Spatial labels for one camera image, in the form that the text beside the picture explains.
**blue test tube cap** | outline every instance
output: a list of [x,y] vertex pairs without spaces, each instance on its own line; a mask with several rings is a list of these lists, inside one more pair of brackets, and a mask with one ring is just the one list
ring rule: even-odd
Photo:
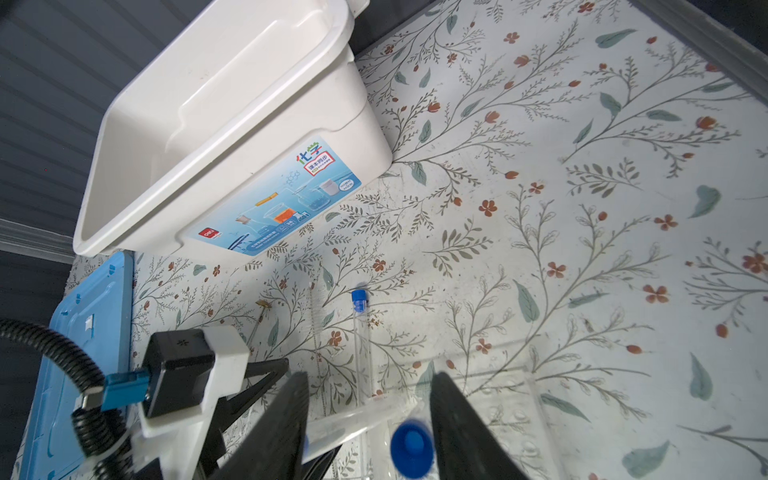
[[357,289],[352,291],[352,305],[355,307],[357,313],[363,313],[366,311],[366,301],[368,300],[368,292],[363,289]]
[[422,478],[429,473],[435,459],[432,436],[423,423],[406,420],[395,430],[389,452],[392,463],[406,478]]

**white plastic bin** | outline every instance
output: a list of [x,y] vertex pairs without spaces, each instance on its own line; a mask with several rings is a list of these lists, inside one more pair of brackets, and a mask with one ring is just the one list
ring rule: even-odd
[[345,0],[208,5],[107,110],[74,251],[239,265],[386,171],[352,27]]

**plastic bin rim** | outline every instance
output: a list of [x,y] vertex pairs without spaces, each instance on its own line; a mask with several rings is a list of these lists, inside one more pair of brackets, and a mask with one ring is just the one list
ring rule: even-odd
[[[78,223],[74,229],[72,247],[77,255],[92,257],[101,253],[121,235],[129,231],[134,225],[141,222],[154,208],[170,197],[176,190],[184,186],[194,175],[203,170],[211,161],[221,155],[228,147],[245,135],[251,128],[275,111],[283,102],[298,92],[301,87],[314,79],[322,70],[328,67],[341,55],[347,47],[349,37],[352,35],[354,19],[346,0],[326,0],[329,13],[333,18],[325,38],[296,63],[276,79],[258,97],[253,99],[235,118],[232,118],[215,134],[208,138],[195,151],[188,154],[182,161],[168,171],[163,177],[146,189],[139,197],[128,204],[115,218],[99,228],[89,238],[83,238],[82,229],[85,216],[88,212],[88,200],[91,196],[91,188],[94,180],[94,169],[99,161],[101,141],[104,135],[104,123],[101,122],[99,135],[94,149],[94,160],[91,165],[91,174],[85,187],[83,201],[78,215]],[[208,5],[198,16],[205,15],[205,11],[211,8]],[[192,21],[180,34],[192,28],[197,20]],[[141,76],[139,74],[123,91],[112,101],[107,110],[110,110],[120,99],[123,93]]]

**table surface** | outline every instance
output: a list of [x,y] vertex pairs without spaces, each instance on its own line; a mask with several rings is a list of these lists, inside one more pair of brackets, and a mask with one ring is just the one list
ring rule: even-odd
[[392,168],[240,268],[136,253],[134,364],[233,325],[310,373],[313,416],[344,410],[364,286],[383,392],[447,369],[513,442],[483,394],[527,365],[568,477],[762,478],[766,107],[624,0],[446,1],[357,65]]

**chemistry label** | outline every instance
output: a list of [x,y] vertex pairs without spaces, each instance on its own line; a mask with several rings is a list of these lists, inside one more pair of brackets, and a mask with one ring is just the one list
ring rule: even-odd
[[339,155],[314,137],[197,220],[184,236],[256,256],[359,186]]

